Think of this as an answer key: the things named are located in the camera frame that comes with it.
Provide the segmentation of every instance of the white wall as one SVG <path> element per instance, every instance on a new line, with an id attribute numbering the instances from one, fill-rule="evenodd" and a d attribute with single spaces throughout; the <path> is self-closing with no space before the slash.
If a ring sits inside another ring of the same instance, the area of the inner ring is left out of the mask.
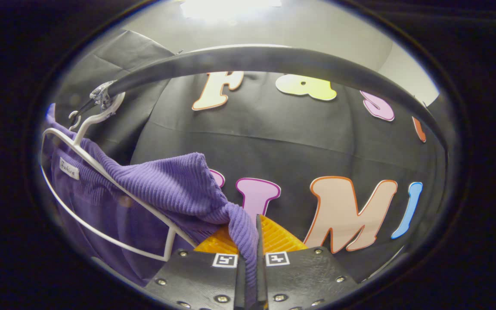
<path id="1" fill-rule="evenodd" d="M 380 72 L 426 104 L 437 97 L 433 82 L 401 47 L 357 16 L 324 0 L 281 0 L 280 7 L 240 12 L 204 9 L 214 15 L 212 20 L 185 18 L 181 3 L 154 4 L 126 21 L 123 28 L 174 53 L 246 43 L 312 49 Z"/>

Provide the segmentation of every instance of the purple sweater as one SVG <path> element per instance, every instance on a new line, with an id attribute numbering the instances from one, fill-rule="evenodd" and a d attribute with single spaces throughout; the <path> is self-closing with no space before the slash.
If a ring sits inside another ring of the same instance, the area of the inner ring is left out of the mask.
<path id="1" fill-rule="evenodd" d="M 47 111 L 46 126 L 74 139 L 75 133 L 55 122 L 55 104 Z M 81 147 L 97 160 L 120 186 L 154 206 L 195 242 L 200 243 L 222 224 L 246 259 L 246 306 L 255 301 L 257 231 L 244 210 L 228 202 L 210 173 L 205 157 L 191 153 L 173 158 L 122 166 L 89 139 Z M 163 255 L 167 226 L 143 206 L 100 175 L 66 144 L 46 137 L 44 169 L 59 197 L 80 218 L 119 241 Z M 60 158 L 79 171 L 79 180 L 59 168 Z M 105 241 L 81 226 L 63 208 L 59 213 L 71 241 L 98 257 L 134 283 L 144 286 L 163 262 L 132 253 Z M 176 235 L 174 249 L 192 248 Z"/>

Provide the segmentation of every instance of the screw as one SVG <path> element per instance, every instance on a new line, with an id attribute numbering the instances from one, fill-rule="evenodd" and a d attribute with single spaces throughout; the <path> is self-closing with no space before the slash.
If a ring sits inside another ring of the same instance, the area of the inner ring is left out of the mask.
<path id="1" fill-rule="evenodd" d="M 317 306 L 318 304 L 320 304 L 321 302 L 324 302 L 325 300 L 322 300 L 322 299 L 319 299 L 315 302 L 313 302 L 313 304 L 311 304 L 311 306 Z"/>
<path id="2" fill-rule="evenodd" d="M 287 300 L 288 296 L 286 296 L 285 294 L 276 294 L 275 296 L 273 296 L 273 299 L 277 302 L 281 302 L 281 301 L 285 301 Z"/>
<path id="3" fill-rule="evenodd" d="M 226 303 L 226 302 L 229 302 L 229 297 L 228 296 L 225 296 L 225 295 L 218 295 L 218 296 L 215 296 L 214 299 L 217 301 L 217 302 L 221 302 L 222 304 Z"/>
<path id="4" fill-rule="evenodd" d="M 185 308 L 190 308 L 191 307 L 191 305 L 190 304 L 187 304 L 186 302 L 178 301 L 177 303 L 180 304 L 181 306 L 185 307 Z"/>

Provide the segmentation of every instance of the letter m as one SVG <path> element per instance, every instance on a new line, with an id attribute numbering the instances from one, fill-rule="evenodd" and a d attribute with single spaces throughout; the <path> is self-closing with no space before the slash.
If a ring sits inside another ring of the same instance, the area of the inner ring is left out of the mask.
<path id="1" fill-rule="evenodd" d="M 317 196 L 317 211 L 311 229 L 305 237 L 305 245 L 319 247 L 330 232 L 331 251 L 336 253 L 347 245 L 347 251 L 355 251 L 372 245 L 376 234 L 397 192 L 397 182 L 383 180 L 361 211 L 353 183 L 343 177 L 321 177 L 311 183 L 311 192 Z"/>

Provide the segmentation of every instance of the white wire hanger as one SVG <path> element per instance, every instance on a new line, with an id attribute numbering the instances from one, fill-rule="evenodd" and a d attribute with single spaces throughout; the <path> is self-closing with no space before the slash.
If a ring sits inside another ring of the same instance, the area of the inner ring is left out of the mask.
<path id="1" fill-rule="evenodd" d="M 134 199 L 136 202 L 138 202 L 138 204 L 143 206 L 146 210 L 148 210 L 150 213 L 154 214 L 154 216 L 156 216 L 162 222 L 164 222 L 169 227 L 169 229 L 167 231 L 166 245 L 164 248 L 164 255 L 163 256 L 162 255 L 156 255 L 154 253 L 149 253 L 147 251 L 143 251 L 143 250 L 137 249 L 135 247 L 132 247 L 130 245 L 127 245 L 121 241 L 118 241 L 118 240 L 100 232 L 95 227 L 86 223 L 79 216 L 77 216 L 77 214 L 75 214 L 61 200 L 61 198 L 59 198 L 59 196 L 55 192 L 55 189 L 53 188 L 53 186 L 49 182 L 49 179 L 47 178 L 47 175 L 45 174 L 45 171 L 43 170 L 43 166 L 41 165 L 41 161 L 40 161 L 41 173 L 43 174 L 43 178 L 45 179 L 45 182 L 47 183 L 47 186 L 49 187 L 49 189 L 53 193 L 53 196 L 55 197 L 55 199 L 59 202 L 59 204 L 63 207 L 63 209 L 66 210 L 66 212 L 69 213 L 82 226 L 84 226 L 85 228 L 87 228 L 91 232 L 95 233 L 99 237 L 105 239 L 106 241 L 109 241 L 109 242 L 113 243 L 114 245 L 118 245 L 119 247 L 122 247 L 123 249 L 127 249 L 129 251 L 132 251 L 132 252 L 137 253 L 139 255 L 143 255 L 145 257 L 150 257 L 150 258 L 161 260 L 161 261 L 168 261 L 170 255 L 171 255 L 171 248 L 172 248 L 174 240 L 175 240 L 175 234 L 179 234 L 179 236 L 181 238 L 185 239 L 185 241 L 187 241 L 193 247 L 196 247 L 197 244 L 189 236 L 187 236 L 187 234 L 183 230 L 181 230 L 179 227 L 177 227 L 177 225 L 175 223 L 173 223 L 169 218 L 167 218 L 165 215 L 163 215 L 161 212 L 159 212 L 156 208 L 143 202 L 140 198 L 136 197 L 134 194 L 131 194 L 125 188 L 120 186 L 120 184 L 118 184 L 116 182 L 116 180 L 114 180 L 114 178 L 112 178 L 105 171 L 105 169 L 102 167 L 102 165 L 98 161 L 96 161 L 93 157 L 91 157 L 91 155 L 89 155 L 88 152 L 86 152 L 84 149 L 82 149 L 80 147 L 81 139 L 83 139 L 83 136 L 85 135 L 85 132 L 87 132 L 87 129 L 89 128 L 89 126 L 91 126 L 92 124 L 97 124 L 99 122 L 102 122 L 102 121 L 106 120 L 107 118 L 109 118 L 112 114 L 116 113 L 116 110 L 118 110 L 118 108 L 120 107 L 120 105 L 122 104 L 122 102 L 124 100 L 124 97 L 126 94 L 125 92 L 118 94 L 114 98 L 108 98 L 108 95 L 106 94 L 106 90 L 110 84 L 112 84 L 112 82 L 104 83 L 94 91 L 94 92 L 96 92 L 97 90 L 99 90 L 99 92 L 98 92 L 98 94 L 100 94 L 100 96 L 98 96 L 99 99 L 101 97 L 103 97 L 103 98 L 105 96 L 107 97 L 106 99 L 101 100 L 101 102 L 98 102 L 98 104 L 100 104 L 105 109 L 100 114 L 96 114 L 96 115 L 88 117 L 83 122 L 83 124 L 81 124 L 79 130 L 77 131 L 77 135 L 75 136 L 74 140 L 70 139 L 67 135 L 65 135 L 63 132 L 59 131 L 58 129 L 48 128 L 43 132 L 42 137 L 41 137 L 41 139 L 42 139 L 41 150 L 43 151 L 43 144 L 45 143 L 45 137 L 48 134 L 55 135 L 57 138 L 62 140 L 64 143 L 66 143 L 66 145 L 68 145 L 71 150 L 73 150 L 75 153 L 80 155 L 80 157 L 86 163 L 91 165 L 91 167 L 93 167 L 96 171 L 98 171 L 103 177 L 105 177 L 106 179 L 111 181 L 112 184 L 114 184 L 117 188 L 119 188 L 120 190 L 122 190 L 123 192 L 128 194 L 128 196 L 130 196 L 132 199 Z M 72 112 L 68 118 L 73 117 L 77 113 L 78 113 L 77 111 Z M 70 130 L 76 128 L 80 121 L 81 121 L 81 116 L 77 119 L 77 122 L 70 127 Z"/>

